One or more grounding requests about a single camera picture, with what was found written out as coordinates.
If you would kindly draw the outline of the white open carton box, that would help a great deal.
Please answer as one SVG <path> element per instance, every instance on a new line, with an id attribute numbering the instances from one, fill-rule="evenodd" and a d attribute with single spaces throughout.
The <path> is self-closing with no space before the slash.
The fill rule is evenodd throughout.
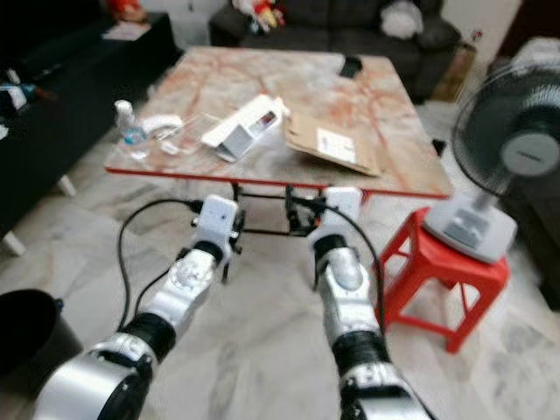
<path id="1" fill-rule="evenodd" d="M 256 143 L 281 132 L 291 109 L 280 97 L 259 94 L 201 136 L 201 143 L 228 163 L 243 158 Z"/>

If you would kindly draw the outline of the small black object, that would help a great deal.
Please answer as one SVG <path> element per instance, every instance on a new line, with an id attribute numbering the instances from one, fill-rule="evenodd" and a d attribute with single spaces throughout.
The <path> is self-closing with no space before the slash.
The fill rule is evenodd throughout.
<path id="1" fill-rule="evenodd" d="M 345 55 L 343 64 L 339 70 L 339 77 L 343 79 L 355 80 L 363 71 L 364 64 L 361 57 L 355 55 Z"/>

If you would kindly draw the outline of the red ornament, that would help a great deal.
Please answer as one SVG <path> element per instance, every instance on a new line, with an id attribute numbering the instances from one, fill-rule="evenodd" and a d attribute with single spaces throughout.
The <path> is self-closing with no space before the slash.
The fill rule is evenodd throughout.
<path id="1" fill-rule="evenodd" d="M 147 23 L 147 11 L 140 0 L 107 0 L 107 8 L 119 23 Z"/>

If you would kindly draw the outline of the clear plastic water bottle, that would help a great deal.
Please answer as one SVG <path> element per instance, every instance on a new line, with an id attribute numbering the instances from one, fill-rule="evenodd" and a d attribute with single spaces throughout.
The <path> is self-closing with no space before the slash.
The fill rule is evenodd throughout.
<path id="1" fill-rule="evenodd" d="M 132 159 L 143 161 L 147 158 L 149 148 L 147 132 L 136 117 L 135 109 L 129 101 L 115 101 L 116 127 L 122 137 L 122 148 Z"/>

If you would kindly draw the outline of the red and yellow doll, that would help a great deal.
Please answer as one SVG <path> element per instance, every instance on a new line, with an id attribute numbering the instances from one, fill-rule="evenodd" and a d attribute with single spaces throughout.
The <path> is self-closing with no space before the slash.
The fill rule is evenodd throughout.
<path id="1" fill-rule="evenodd" d="M 284 27 L 284 8 L 279 0 L 231 0 L 237 11 L 251 20 L 249 28 L 253 32 L 271 32 Z"/>

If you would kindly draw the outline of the white plush cushion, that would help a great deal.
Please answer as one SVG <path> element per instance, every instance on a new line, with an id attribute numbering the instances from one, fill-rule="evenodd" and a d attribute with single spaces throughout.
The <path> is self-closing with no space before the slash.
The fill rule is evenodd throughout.
<path id="1" fill-rule="evenodd" d="M 392 39 L 414 39 L 424 31 L 424 16 L 412 0 L 393 0 L 381 8 L 381 32 Z"/>

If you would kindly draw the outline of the black fan with white base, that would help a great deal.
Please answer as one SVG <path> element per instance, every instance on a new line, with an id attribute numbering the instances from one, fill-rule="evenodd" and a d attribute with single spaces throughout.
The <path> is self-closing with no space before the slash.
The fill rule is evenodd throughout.
<path id="1" fill-rule="evenodd" d="M 461 105 L 451 151 L 479 192 L 439 201 L 423 226 L 466 256 L 498 263 L 517 224 L 497 201 L 524 189 L 560 186 L 560 59 L 489 76 Z"/>

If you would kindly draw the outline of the red plastic stool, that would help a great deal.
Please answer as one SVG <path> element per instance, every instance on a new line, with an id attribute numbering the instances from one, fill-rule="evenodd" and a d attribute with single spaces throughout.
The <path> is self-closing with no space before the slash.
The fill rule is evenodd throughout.
<path id="1" fill-rule="evenodd" d="M 384 267 L 388 267 L 392 257 L 405 259 L 400 271 L 387 279 L 381 324 L 385 328 L 400 324 L 437 333 L 445 339 L 445 351 L 456 354 L 507 288 L 508 260 L 502 257 L 499 262 L 487 264 L 448 247 L 424 228 L 424 217 L 430 211 L 426 206 L 409 213 L 381 250 L 379 260 Z M 448 327 L 404 315 L 411 299 L 431 279 L 448 291 L 456 285 L 461 288 L 459 300 L 465 313 L 458 325 Z"/>

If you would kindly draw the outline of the marble table with red edge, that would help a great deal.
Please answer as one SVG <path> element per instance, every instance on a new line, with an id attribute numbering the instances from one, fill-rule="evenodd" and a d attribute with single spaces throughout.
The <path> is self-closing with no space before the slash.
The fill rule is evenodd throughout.
<path id="1" fill-rule="evenodd" d="M 157 143 L 140 161 L 120 145 L 109 153 L 105 171 L 219 183 L 245 207 L 259 201 L 252 193 L 255 186 L 306 191 L 355 186 L 367 199 L 375 195 L 448 199 L 452 183 L 391 61 L 365 56 L 363 71 L 349 80 L 339 77 L 343 60 L 340 53 L 199 45 L 189 49 L 157 85 L 140 113 L 223 119 L 257 95 L 279 97 L 291 112 L 307 113 L 371 140 L 381 165 L 380 177 L 291 150 L 281 139 L 253 145 L 235 163 L 221 159 L 209 147 L 167 155 L 158 150 Z"/>

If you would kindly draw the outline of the white paper sheet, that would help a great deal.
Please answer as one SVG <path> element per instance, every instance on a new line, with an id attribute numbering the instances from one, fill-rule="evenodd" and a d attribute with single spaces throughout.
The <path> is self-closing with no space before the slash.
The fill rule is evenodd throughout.
<path id="1" fill-rule="evenodd" d="M 116 23 L 101 34 L 101 39 L 107 41 L 136 41 L 140 39 L 149 29 L 148 23 Z"/>

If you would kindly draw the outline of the clear bubble wrap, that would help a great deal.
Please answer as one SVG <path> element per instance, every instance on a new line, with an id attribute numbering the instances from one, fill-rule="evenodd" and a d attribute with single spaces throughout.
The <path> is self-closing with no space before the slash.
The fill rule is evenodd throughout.
<path id="1" fill-rule="evenodd" d="M 165 125 L 157 133 L 157 150 L 165 155 L 177 156 L 199 147 L 206 149 L 207 145 L 201 139 L 220 122 L 219 117 L 212 115 L 193 115 L 179 124 Z"/>

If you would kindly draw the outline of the brown cardboard mailer with label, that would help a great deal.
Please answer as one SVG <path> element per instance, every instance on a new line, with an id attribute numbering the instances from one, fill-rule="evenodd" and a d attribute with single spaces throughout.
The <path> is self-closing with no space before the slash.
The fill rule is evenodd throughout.
<path id="1" fill-rule="evenodd" d="M 283 129 L 285 144 L 293 151 L 343 165 L 365 176 L 381 176 L 382 168 L 375 144 L 350 129 L 293 111 L 284 117 Z"/>

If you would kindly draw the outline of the white and black gadget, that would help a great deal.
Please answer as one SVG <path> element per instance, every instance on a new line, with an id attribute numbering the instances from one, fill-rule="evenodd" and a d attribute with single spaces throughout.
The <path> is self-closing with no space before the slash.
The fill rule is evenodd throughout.
<path id="1" fill-rule="evenodd" d="M 4 83 L 0 87 L 1 109 L 5 116 L 17 116 L 28 103 L 32 85 Z"/>

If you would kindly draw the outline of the black low cabinet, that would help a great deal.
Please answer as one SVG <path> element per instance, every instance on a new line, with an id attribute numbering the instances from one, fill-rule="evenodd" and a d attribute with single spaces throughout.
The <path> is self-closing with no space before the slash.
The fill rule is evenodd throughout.
<path id="1" fill-rule="evenodd" d="M 20 109 L 3 140 L 0 235 L 4 251 L 25 245 L 13 228 L 56 187 L 73 165 L 115 127 L 115 101 L 139 104 L 179 60 L 168 13 L 152 12 L 150 28 L 131 41 L 96 37 L 40 82 L 51 99 Z"/>

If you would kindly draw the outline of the dark grey sofa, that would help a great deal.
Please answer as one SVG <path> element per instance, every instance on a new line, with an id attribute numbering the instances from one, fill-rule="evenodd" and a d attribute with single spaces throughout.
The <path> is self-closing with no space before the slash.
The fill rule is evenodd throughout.
<path id="1" fill-rule="evenodd" d="M 277 0 L 284 25 L 256 33 L 252 17 L 224 5 L 209 18 L 212 46 L 381 56 L 391 60 L 415 104 L 423 103 L 448 71 L 461 44 L 459 29 L 441 16 L 444 0 L 407 0 L 419 8 L 423 30 L 400 39 L 381 28 L 395 0 Z"/>

